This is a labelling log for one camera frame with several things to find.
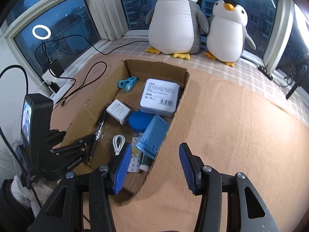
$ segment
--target stuffed penguin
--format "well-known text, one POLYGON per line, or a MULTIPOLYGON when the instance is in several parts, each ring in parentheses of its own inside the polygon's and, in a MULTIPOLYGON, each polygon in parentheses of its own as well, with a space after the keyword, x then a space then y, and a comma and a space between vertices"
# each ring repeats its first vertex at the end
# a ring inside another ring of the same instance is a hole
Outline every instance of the stuffed penguin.
POLYGON ((190 54, 200 49, 200 28, 207 33, 209 22, 200 10, 202 0, 157 0, 149 11, 146 52, 172 54, 174 58, 190 60, 190 54))
POLYGON ((256 50, 246 26, 248 15, 245 9, 233 0, 220 0, 214 4, 213 16, 209 18, 210 29, 207 35, 205 55, 218 59, 226 65, 234 67, 244 51, 245 40, 256 50))

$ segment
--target cardboard box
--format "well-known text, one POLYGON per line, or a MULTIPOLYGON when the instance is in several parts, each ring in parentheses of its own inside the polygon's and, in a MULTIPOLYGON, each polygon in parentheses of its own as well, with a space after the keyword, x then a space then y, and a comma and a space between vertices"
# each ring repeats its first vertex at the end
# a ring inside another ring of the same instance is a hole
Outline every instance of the cardboard box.
MULTIPOLYGON (((110 104, 114 99, 118 99, 133 111, 139 110, 139 103, 143 93, 144 84, 148 78, 172 81, 180 85, 180 100, 176 113, 173 118, 167 119, 167 121, 172 123, 173 119, 177 117, 178 107, 182 102, 183 95, 189 82, 189 77, 190 75, 186 69, 166 63, 141 60, 122 61, 107 76, 88 102, 83 106, 68 129, 62 142, 62 146, 72 144, 76 139, 90 133, 95 133, 95 124, 102 109, 107 104, 110 104), (120 80, 128 79, 129 77, 134 76, 138 77, 139 80, 131 92, 127 93, 125 89, 120 90, 118 88, 117 84, 120 80)), ((129 124, 126 123, 122 126, 119 122, 108 115, 102 129, 102 135, 99 139, 95 155, 90 164, 86 165, 82 163, 74 169, 74 172, 78 175, 90 173, 99 166, 107 164, 109 159, 114 156, 112 138, 118 134, 124 135, 126 137, 126 142, 132 142, 133 130, 131 130, 129 124)), ((146 172, 127 174, 126 181, 122 189, 122 195, 125 196, 124 199, 129 199, 138 191, 143 184, 146 175, 146 172)))

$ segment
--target black sleeve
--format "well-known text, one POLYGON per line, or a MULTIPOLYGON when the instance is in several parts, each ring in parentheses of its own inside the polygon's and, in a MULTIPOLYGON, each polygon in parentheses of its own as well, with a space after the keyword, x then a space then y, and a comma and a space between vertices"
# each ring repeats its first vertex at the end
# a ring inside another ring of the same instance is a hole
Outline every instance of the black sleeve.
POLYGON ((10 191, 13 180, 4 180, 0 189, 0 232, 25 232, 34 222, 31 208, 25 208, 10 191))

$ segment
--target white earphone cable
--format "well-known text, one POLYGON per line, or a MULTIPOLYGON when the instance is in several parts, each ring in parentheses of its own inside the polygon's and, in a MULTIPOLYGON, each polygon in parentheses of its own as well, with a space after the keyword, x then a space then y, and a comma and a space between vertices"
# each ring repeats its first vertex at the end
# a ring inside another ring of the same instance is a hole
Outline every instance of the white earphone cable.
POLYGON ((113 138, 113 147, 115 150, 115 155, 118 155, 125 144, 126 138, 123 135, 115 135, 113 138), (117 140, 120 138, 120 144, 117 145, 117 140))

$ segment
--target white glove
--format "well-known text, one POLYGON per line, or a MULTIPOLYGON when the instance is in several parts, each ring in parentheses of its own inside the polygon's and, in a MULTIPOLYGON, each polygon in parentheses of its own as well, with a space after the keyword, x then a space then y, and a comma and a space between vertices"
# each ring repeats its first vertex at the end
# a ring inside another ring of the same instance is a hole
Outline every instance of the white glove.
MULTIPOLYGON (((33 183, 32 186, 37 193, 37 196, 43 206, 47 201, 48 197, 51 195, 53 188, 55 188, 57 182, 49 182, 46 179, 41 179, 37 183, 33 183)), ((32 190, 23 187, 20 178, 15 175, 14 180, 11 184, 11 193, 14 198, 21 203, 21 205, 32 208, 33 214, 36 217, 40 212, 40 206, 32 192, 32 190)))

